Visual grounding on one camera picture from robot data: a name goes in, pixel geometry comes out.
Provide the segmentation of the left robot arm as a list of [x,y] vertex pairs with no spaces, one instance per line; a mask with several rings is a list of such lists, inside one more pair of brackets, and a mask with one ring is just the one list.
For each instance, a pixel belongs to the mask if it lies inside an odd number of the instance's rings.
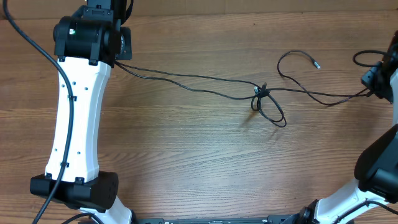
[[30,180],[33,195],[89,214],[95,223],[133,223],[118,198],[118,175],[99,169],[101,104],[116,60],[132,57],[124,26],[131,1],[88,1],[54,27],[62,68],[52,152],[43,174]]

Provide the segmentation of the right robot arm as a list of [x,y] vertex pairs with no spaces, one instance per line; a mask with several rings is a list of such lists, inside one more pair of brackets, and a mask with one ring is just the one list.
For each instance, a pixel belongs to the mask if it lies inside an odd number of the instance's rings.
[[391,213],[397,203],[397,36],[393,36],[382,60],[368,65],[362,84],[370,94],[385,98],[393,105],[392,127],[359,156],[354,179],[327,198],[313,201],[285,223],[353,223],[375,207]]

